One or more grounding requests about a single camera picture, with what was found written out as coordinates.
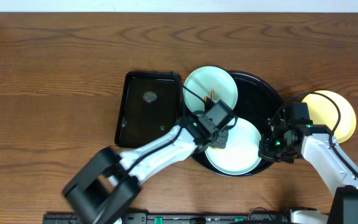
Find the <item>light blue plate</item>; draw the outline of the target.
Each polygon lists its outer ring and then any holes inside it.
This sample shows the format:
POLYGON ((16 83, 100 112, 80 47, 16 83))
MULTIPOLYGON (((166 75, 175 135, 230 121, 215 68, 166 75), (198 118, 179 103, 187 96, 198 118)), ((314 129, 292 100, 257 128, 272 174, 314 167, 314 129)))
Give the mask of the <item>light blue plate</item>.
POLYGON ((236 125, 228 131, 226 147, 209 147, 206 157, 223 174, 246 174, 262 160, 258 156, 260 140, 259 130, 249 121, 239 118, 236 125))
POLYGON ((194 70, 186 78, 183 87, 185 104, 191 111, 204 111, 208 98, 213 102, 223 100, 234 109, 237 99, 237 85, 230 74, 218 67, 206 66, 194 70))

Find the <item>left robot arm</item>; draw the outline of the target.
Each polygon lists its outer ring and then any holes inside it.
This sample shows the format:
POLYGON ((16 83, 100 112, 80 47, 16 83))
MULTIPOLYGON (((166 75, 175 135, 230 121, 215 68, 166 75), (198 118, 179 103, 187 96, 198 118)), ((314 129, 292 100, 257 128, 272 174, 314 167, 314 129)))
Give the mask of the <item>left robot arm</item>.
POLYGON ((205 115, 186 117, 167 134, 137 149, 117 154, 105 147, 66 184, 62 194, 81 223, 114 223, 147 179, 207 148, 227 124, 205 115))

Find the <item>yellow plate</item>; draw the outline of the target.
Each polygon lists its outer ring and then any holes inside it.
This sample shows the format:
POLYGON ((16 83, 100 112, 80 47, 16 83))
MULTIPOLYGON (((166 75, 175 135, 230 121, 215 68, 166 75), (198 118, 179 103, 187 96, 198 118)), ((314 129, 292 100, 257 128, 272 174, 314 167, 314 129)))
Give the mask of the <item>yellow plate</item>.
MULTIPOLYGON (((356 129, 356 114, 351 104, 341 95, 333 91, 318 90, 317 93, 323 94, 332 99, 338 106, 341 119, 338 127, 334 131, 334 136, 338 143, 347 141, 356 129)), ((302 103, 307 103, 310 119, 314 124, 325 124, 333 130, 338 119, 336 107, 325 97, 309 94, 303 98, 302 103)))

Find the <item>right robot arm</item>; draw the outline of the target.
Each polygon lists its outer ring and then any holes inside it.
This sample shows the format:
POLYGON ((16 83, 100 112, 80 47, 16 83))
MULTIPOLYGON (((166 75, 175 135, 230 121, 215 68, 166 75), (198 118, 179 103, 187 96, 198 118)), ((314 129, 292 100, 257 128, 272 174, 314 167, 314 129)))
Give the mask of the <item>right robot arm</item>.
POLYGON ((314 210, 290 211, 292 223, 358 223, 358 167, 341 149, 332 131, 311 120, 280 120, 261 137, 259 157, 292 164, 308 161, 334 199, 327 215, 314 210))

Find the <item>light blue plate top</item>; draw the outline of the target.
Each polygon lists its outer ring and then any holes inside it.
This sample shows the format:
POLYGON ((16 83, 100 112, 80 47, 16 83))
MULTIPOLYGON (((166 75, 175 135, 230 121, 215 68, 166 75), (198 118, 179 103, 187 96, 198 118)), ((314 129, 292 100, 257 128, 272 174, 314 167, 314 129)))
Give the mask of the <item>light blue plate top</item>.
POLYGON ((194 70, 186 78, 183 87, 185 104, 191 111, 204 111, 208 98, 213 102, 223 100, 234 109, 237 99, 237 85, 230 74, 218 67, 206 66, 194 70))

